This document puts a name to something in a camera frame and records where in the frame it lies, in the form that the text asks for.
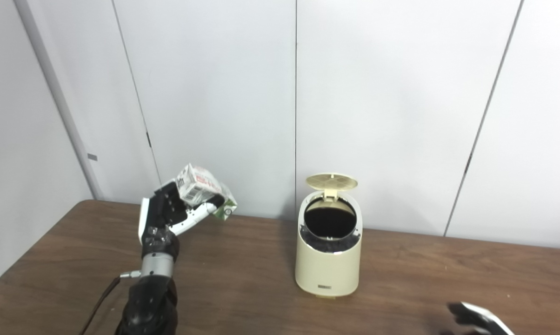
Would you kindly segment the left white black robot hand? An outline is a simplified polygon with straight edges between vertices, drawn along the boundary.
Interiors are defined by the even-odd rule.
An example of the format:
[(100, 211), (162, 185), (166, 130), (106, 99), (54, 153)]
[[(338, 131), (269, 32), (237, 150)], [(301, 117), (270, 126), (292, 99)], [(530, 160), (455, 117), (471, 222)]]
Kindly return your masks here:
[(138, 237), (142, 246), (148, 237), (161, 230), (179, 236), (222, 208), (225, 198), (215, 194), (206, 201), (191, 206), (181, 199), (175, 180), (169, 180), (140, 204)]

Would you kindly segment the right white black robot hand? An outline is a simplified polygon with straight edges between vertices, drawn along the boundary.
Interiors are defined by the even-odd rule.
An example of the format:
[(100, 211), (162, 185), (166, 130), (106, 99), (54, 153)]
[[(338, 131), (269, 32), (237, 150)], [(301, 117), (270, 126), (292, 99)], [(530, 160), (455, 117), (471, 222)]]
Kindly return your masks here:
[(514, 335), (499, 317), (490, 310), (459, 301), (447, 304), (456, 324), (473, 328), (471, 335)]

